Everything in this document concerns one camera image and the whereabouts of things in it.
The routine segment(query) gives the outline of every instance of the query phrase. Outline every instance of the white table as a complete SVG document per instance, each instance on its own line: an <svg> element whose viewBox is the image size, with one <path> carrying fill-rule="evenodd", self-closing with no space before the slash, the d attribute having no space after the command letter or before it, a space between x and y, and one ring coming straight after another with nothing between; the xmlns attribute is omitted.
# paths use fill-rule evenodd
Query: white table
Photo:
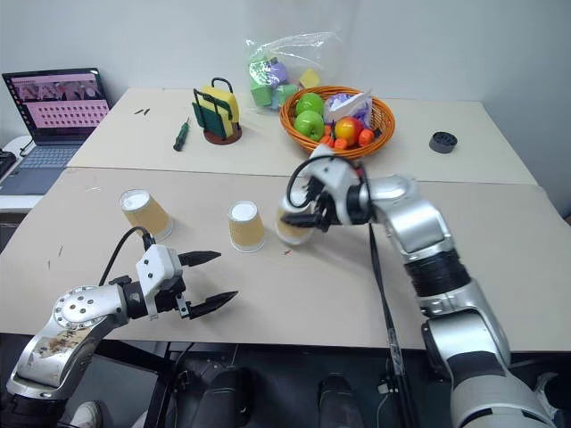
<svg viewBox="0 0 571 428"><path fill-rule="evenodd" d="M291 175L307 154L282 129L276 113L260 113L249 94L237 96L243 136L218 146L204 139L196 123L192 90L129 89L69 166ZM384 148L365 158L372 177L404 173L422 181L537 184L481 103L383 101L394 113L396 131ZM147 108L146 116L134 114ZM175 152L172 145L188 116L186 145ZM459 139L452 153L428 147L436 131Z"/></svg>
<svg viewBox="0 0 571 428"><path fill-rule="evenodd" d="M0 186L2 186L2 180L7 177L22 161L20 156L20 148L24 147L29 143L30 136L18 136L14 138L10 143L8 143L3 150L7 152L12 152L16 155L16 162L12 165L6 173L0 177ZM36 145L34 143L30 144L26 149L26 152L32 150ZM42 199L42 195L7 195L0 194L0 212L29 212L34 208L37 203Z"/></svg>
<svg viewBox="0 0 571 428"><path fill-rule="evenodd" d="M364 228L337 227L287 252L273 234L277 202L286 176L307 155L275 115L250 109L247 96L240 97L241 140L209 144L193 120L185 149L174 152L191 94L127 91L76 153L74 168L60 176L0 255L3 330L36 332L57 295L97 282L128 228L117 206L120 194L143 187L175 219L166 244L179 251L223 253L185 273L187 296L197 302L218 292L240 293L193 322L163 314L158 322L132 322L112 337L387 346ZM462 260L480 281L513 350L571 350L571 230L482 105L385 101L397 130L385 148L366 159L370 176L404 172L421 181L420 190L447 218ZM144 108L150 109L146 116L133 114ZM453 153L428 148L439 130L459 138ZM268 229L267 244L254 254L238 253L228 240L226 209L238 199L255 201ZM385 238L379 237L379 245L401 345L421 348L424 318L410 280ZM129 241L112 276L134 277L140 254L140 243ZM22 295L36 297L22 308L14 304Z"/></svg>
<svg viewBox="0 0 571 428"><path fill-rule="evenodd" d="M14 234L0 255L0 326L34 333L52 303L79 285L96 284L120 236L129 228L118 200L129 188L148 189L174 218L165 243L179 252L215 250L222 257L185 268L193 303L225 291L238 295L196 320L178 313L141 318L115 330L117 339L289 343L386 347L367 228L332 227L287 252L274 233L286 177L127 169L72 168ZM536 185L420 183L448 221L468 272L480 282L515 351L571 350L571 228ZM240 253L228 235L228 206L251 199L267 242ZM424 318L401 258L377 227L387 299L401 346L422 348ZM135 275L143 253L127 241L110 278Z"/></svg>

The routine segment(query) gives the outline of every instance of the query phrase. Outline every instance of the purple toy block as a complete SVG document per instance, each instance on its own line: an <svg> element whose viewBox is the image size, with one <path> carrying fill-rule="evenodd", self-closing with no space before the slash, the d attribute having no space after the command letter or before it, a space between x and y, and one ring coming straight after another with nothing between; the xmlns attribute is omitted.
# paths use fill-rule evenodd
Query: purple toy block
<svg viewBox="0 0 571 428"><path fill-rule="evenodd" d="M266 71L266 76L271 87L275 88L280 83L287 81L287 68L282 62L271 62L269 70Z"/></svg>

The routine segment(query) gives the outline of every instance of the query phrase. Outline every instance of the laptop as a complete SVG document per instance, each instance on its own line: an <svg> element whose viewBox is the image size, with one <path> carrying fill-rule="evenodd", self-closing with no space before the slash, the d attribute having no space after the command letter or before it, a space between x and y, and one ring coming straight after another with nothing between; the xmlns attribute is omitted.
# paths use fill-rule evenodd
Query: laptop
<svg viewBox="0 0 571 428"><path fill-rule="evenodd" d="M109 112L98 69L4 73L36 147L0 183L0 194L45 194Z"/></svg>

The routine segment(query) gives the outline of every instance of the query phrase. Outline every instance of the paper cup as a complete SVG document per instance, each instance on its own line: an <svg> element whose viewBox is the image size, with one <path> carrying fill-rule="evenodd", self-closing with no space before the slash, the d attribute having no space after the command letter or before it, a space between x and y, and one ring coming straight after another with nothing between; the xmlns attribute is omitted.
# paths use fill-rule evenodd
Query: paper cup
<svg viewBox="0 0 571 428"><path fill-rule="evenodd" d="M304 197L300 193L292 194L292 201L296 204L301 204L304 201ZM311 206L308 205L305 208L295 208L287 201L287 197L284 196L277 207L277 218L276 218L276 233L284 243L289 243L290 245L301 245L310 240L315 230L313 227L296 227L287 225L282 221L282 217L285 214L307 214L311 212Z"/></svg>
<svg viewBox="0 0 571 428"><path fill-rule="evenodd" d="M251 201L234 202L228 210L230 240L241 252L259 250L266 241L258 207Z"/></svg>
<svg viewBox="0 0 571 428"><path fill-rule="evenodd" d="M172 232L172 218L146 190L126 191L121 195L119 205L131 226L144 227L155 241L162 241Z"/></svg>

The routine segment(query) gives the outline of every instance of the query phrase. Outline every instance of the yellow toy block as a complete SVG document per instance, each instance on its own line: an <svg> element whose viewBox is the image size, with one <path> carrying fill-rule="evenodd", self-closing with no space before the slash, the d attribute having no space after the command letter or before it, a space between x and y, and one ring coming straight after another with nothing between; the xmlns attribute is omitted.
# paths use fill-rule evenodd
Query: yellow toy block
<svg viewBox="0 0 571 428"><path fill-rule="evenodd" d="M307 69L300 77L300 83L305 88L319 86L320 81L321 79L314 69Z"/></svg>
<svg viewBox="0 0 571 428"><path fill-rule="evenodd" d="M232 111L232 122L238 123L240 121L240 111L238 110L238 102L236 101L234 94L225 91L224 89L208 85L203 86L201 88L201 92L212 95L214 98L218 98L219 100L228 103L230 111Z"/></svg>
<svg viewBox="0 0 571 428"><path fill-rule="evenodd" d="M200 106L203 107L204 109L212 111L213 113L216 113L216 110L214 109L214 104L211 103L210 101L204 100L204 98L200 100ZM222 118L222 126L224 127L224 132L226 132L226 137L229 137L232 134L234 134L234 129L232 128L232 122L230 121L230 119L228 119L228 110L223 109L222 107L219 106L218 114Z"/></svg>

